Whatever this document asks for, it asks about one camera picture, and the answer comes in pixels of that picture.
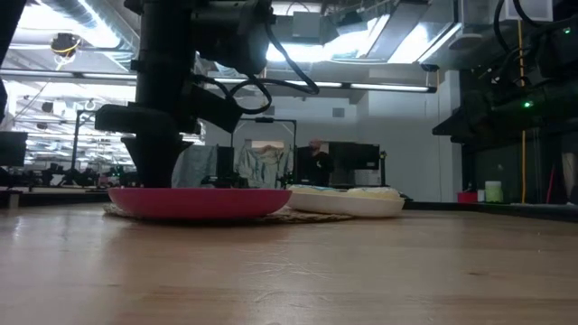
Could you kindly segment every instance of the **wooden tabletop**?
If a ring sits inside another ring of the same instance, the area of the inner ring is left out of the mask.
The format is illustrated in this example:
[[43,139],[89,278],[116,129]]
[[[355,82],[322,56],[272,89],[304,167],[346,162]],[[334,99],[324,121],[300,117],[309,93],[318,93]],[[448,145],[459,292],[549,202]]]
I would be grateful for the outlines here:
[[478,213],[175,227],[0,211],[0,324],[578,323],[578,226]]

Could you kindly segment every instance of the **red plate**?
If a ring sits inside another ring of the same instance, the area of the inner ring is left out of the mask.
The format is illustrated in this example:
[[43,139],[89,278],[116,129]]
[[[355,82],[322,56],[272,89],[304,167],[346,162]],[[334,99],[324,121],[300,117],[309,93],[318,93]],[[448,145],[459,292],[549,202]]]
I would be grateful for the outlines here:
[[259,218],[291,197],[289,190],[110,189],[122,210],[143,218]]

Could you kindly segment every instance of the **computer monitor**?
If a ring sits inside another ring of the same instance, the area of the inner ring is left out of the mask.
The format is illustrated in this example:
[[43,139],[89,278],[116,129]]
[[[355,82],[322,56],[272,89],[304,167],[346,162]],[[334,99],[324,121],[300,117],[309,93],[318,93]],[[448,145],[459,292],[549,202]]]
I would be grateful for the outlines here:
[[24,166],[27,139],[25,132],[0,132],[0,166]]

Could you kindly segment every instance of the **white bowl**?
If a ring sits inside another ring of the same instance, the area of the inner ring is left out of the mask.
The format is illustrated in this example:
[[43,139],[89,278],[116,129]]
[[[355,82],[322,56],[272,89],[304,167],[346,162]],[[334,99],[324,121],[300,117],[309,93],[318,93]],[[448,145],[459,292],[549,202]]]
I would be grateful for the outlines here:
[[365,218],[395,217],[404,208],[403,200],[381,200],[348,197],[345,195],[323,195],[293,193],[287,206],[301,211],[350,215]]

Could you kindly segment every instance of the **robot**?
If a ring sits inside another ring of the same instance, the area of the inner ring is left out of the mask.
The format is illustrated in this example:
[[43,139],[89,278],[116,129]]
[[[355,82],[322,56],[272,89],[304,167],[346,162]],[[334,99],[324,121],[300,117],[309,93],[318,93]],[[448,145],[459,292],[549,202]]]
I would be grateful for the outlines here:
[[[0,37],[0,61],[24,5],[25,0],[13,0],[0,9],[0,36],[7,36]],[[319,93],[317,85],[273,35],[271,0],[125,0],[125,7],[141,16],[138,59],[131,62],[131,69],[137,73],[135,102],[126,107],[104,105],[96,113],[95,126],[103,131],[135,134],[123,138],[123,142],[145,187],[171,187],[172,169],[189,145],[180,133],[198,133],[198,118],[233,132],[243,114],[259,114],[270,107],[272,98],[264,84]],[[270,42],[307,86],[255,77],[266,66]],[[192,67],[197,52],[203,59],[246,74],[247,80],[227,89],[214,79],[195,75]],[[224,97],[205,90],[202,83],[217,85]],[[247,85],[257,86],[268,103],[258,109],[239,106],[234,95]],[[0,101],[5,99],[3,90]]]

